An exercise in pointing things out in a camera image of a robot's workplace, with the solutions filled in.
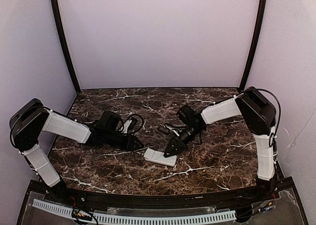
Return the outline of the white remote control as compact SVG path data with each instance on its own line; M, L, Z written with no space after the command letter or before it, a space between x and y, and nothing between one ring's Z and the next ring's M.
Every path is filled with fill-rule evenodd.
M144 158L146 161L171 167L175 166L177 160L176 155L164 157L163 152L155 151L150 148L145 151Z

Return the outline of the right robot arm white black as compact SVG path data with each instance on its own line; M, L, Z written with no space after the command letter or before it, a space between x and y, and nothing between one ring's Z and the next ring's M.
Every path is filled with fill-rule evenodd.
M189 105L176 113L185 124L167 144L164 157L182 153L197 135L208 125L235 116L242 116L256 143L259 181L271 181L276 173L276 137L281 118L281 104L273 105L264 95L271 92L249 87L243 92L195 111Z

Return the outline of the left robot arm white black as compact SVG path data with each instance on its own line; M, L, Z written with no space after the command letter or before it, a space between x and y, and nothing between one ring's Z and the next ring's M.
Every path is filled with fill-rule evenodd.
M88 146L107 144L113 148L135 151L144 147L135 136L135 115L126 121L112 111L105 111L99 120L82 123L58 113L34 98L15 113L10 121L10 142L48 187L64 186L39 143L39 135L48 132Z

